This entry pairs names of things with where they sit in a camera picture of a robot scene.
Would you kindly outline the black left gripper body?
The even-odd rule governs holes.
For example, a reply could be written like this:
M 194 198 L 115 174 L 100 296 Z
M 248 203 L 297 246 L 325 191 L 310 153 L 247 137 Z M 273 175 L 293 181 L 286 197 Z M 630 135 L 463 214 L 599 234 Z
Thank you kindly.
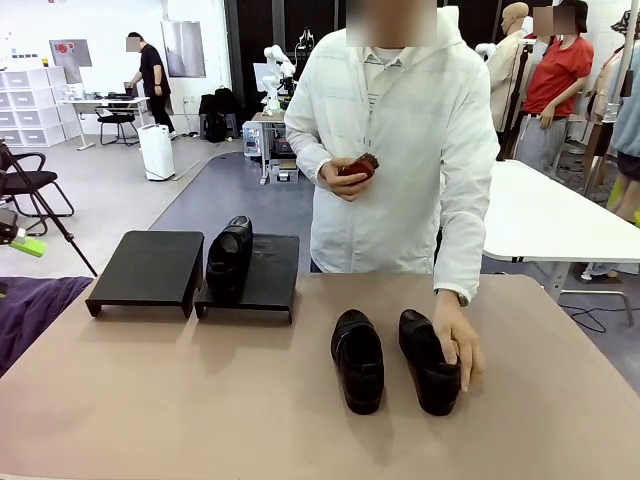
M 0 209 L 0 238 L 2 245 L 23 244 L 25 242 L 25 230 L 17 224 L 18 215 L 16 212 L 7 209 Z

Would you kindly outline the person's right hand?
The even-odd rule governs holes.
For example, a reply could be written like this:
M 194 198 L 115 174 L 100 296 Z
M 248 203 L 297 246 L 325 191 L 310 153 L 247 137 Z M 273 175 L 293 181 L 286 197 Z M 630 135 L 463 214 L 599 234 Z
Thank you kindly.
M 364 173 L 350 176 L 341 175 L 340 172 L 355 163 L 354 158 L 333 158 L 324 163 L 319 171 L 319 176 L 326 183 L 329 190 L 337 197 L 347 202 L 355 201 L 371 184 L 372 177 Z

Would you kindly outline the person's left hand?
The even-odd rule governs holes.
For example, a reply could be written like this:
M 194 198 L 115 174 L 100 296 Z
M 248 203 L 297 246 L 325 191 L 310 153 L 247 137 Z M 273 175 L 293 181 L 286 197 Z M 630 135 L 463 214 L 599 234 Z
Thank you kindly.
M 467 392 L 485 370 L 485 356 L 479 336 L 466 318 L 457 295 L 449 290 L 436 294 L 433 328 L 445 361 L 460 366 L 460 385 Z

